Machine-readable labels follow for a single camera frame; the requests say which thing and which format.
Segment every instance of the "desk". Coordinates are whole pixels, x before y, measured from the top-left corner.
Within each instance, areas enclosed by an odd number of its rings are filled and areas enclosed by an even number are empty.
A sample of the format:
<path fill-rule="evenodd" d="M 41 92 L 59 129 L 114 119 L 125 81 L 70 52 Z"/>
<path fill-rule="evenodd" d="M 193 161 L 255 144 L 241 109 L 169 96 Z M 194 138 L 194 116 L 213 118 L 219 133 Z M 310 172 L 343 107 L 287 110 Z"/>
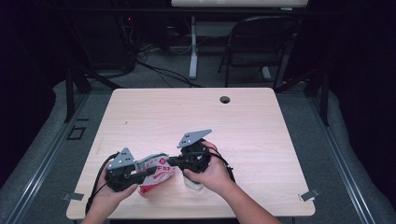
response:
<path fill-rule="evenodd" d="M 308 0 L 172 0 L 173 7 L 306 7 Z"/>
<path fill-rule="evenodd" d="M 222 96 L 230 103 L 222 103 Z M 184 133 L 204 129 L 212 129 L 205 139 L 231 164 L 236 183 L 274 216 L 315 213 L 311 201 L 299 199 L 308 187 L 272 89 L 118 89 L 75 190 L 85 196 L 70 203 L 67 216 L 84 218 L 94 179 L 109 155 L 128 147 L 137 160 L 161 152 L 176 156 Z M 110 218 L 216 217 L 234 213 L 212 191 L 186 186 L 176 168 L 144 197 L 136 192 L 124 200 Z"/>
<path fill-rule="evenodd" d="M 308 0 L 172 0 L 172 7 L 306 7 Z M 191 17 L 191 62 L 189 78 L 197 78 L 196 21 Z"/>

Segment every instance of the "chair leg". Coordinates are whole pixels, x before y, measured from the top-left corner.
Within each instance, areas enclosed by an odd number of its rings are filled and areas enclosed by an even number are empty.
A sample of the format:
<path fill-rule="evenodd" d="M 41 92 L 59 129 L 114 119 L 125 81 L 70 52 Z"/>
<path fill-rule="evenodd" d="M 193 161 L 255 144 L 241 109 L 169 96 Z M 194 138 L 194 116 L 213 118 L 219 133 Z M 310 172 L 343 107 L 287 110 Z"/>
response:
<path fill-rule="evenodd" d="M 230 65 L 227 63 L 226 66 L 225 66 L 225 85 L 224 85 L 225 88 L 228 87 L 229 72 L 230 72 Z"/>
<path fill-rule="evenodd" d="M 220 67 L 219 67 L 219 69 L 218 69 L 218 73 L 221 71 L 221 67 L 222 67 L 223 64 L 224 64 L 225 55 L 226 55 L 226 54 L 224 54 L 224 55 L 223 55 L 223 58 L 221 59 L 221 63 L 220 63 Z"/>
<path fill-rule="evenodd" d="M 275 80 L 274 80 L 274 85 L 273 85 L 273 90 L 276 89 L 276 83 L 277 83 L 277 80 L 279 79 L 279 73 L 280 73 L 280 67 L 281 67 L 281 66 L 282 66 L 282 63 L 280 63 L 280 64 L 277 66 L 276 74 L 275 74 Z"/>

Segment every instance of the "black chair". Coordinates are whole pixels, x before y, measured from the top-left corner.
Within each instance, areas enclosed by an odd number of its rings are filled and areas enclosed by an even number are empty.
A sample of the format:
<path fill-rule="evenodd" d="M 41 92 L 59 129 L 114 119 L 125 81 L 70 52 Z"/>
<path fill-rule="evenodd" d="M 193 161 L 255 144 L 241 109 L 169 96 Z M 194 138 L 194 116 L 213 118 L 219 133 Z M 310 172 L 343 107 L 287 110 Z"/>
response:
<path fill-rule="evenodd" d="M 286 42 L 297 33 L 299 22 L 292 17 L 250 17 L 232 29 L 221 67 L 226 64 L 225 87 L 232 67 L 277 66 L 274 87 L 283 61 Z"/>

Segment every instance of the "dark background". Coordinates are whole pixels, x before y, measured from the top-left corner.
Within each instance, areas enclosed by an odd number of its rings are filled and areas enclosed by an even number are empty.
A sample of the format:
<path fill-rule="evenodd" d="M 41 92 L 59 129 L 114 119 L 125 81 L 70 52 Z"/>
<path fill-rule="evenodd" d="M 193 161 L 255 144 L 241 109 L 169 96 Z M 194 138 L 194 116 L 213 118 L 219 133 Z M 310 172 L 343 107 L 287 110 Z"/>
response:
<path fill-rule="evenodd" d="M 346 15 L 340 21 L 303 22 L 285 78 L 300 76 L 319 66 L 332 49 L 334 39 L 341 36 L 342 45 L 328 71 L 331 90 L 340 101 L 350 144 L 373 182 L 396 207 L 396 166 L 393 165 L 396 162 L 396 18 L 392 15 L 396 8 L 390 1 L 360 1 L 357 5 L 334 0 L 311 3 L 311 10 L 339 11 Z M 161 2 L 160 7 L 168 4 L 169 1 Z M 152 25 L 142 32 L 166 48 L 167 36 L 163 36 L 163 22 L 156 22 L 158 18 L 142 18 Z M 100 24 L 95 27 L 114 29 L 116 22 Z M 71 63 L 87 67 L 98 64 L 133 67 L 128 58 L 131 51 L 122 34 L 102 36 L 92 42 L 89 41 L 92 35 L 87 34 L 82 43 L 70 29 L 59 18 L 47 20 L 35 2 L 1 3 L 1 185 L 49 116 L 55 101 L 52 88 L 64 80 Z M 103 52 L 117 46 L 122 58 L 94 59 L 92 55 L 97 56 L 101 51 L 90 55 L 87 45 L 95 41 L 103 46 Z"/>

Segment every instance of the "plastic bag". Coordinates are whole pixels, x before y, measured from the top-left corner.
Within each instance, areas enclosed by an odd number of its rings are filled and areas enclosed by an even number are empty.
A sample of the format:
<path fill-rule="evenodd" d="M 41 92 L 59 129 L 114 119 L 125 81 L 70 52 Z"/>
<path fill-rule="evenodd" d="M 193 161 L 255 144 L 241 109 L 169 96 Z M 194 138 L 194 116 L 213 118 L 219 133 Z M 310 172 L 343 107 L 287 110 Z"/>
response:
<path fill-rule="evenodd" d="M 143 184 L 140 185 L 139 193 L 145 194 L 157 185 L 168 179 L 172 174 L 175 173 L 175 167 L 172 167 L 166 161 L 168 155 L 161 153 L 147 156 L 145 159 L 139 161 L 137 164 L 137 172 L 144 172 L 148 168 L 157 166 L 157 171 L 153 175 L 146 176 Z"/>

